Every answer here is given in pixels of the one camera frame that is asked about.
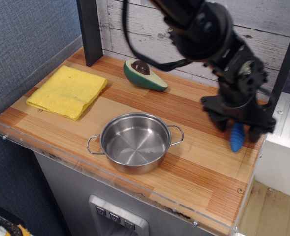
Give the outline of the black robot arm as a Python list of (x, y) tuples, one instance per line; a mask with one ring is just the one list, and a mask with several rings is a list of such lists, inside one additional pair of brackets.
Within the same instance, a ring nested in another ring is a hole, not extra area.
[(170, 37), (181, 55), (190, 62), (202, 62), (217, 75), (216, 96), (203, 97), (201, 103), (219, 130), (229, 120), (249, 127), (249, 140), (272, 132), (275, 119), (267, 113), (275, 102), (257, 102), (256, 93), (264, 91), (267, 71), (234, 29), (227, 9), (204, 0), (155, 0), (171, 29)]

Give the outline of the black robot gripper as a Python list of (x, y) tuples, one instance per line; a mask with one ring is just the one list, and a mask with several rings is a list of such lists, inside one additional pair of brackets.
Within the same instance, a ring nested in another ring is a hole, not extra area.
[(273, 95), (264, 105), (258, 104), (255, 95), (239, 104), (228, 103), (228, 99), (220, 93), (216, 96), (202, 97), (201, 103), (215, 127), (222, 132), (232, 128), (234, 121), (250, 126), (250, 142), (257, 142), (264, 133), (272, 133), (276, 126), (275, 119), (268, 114), (275, 104)]

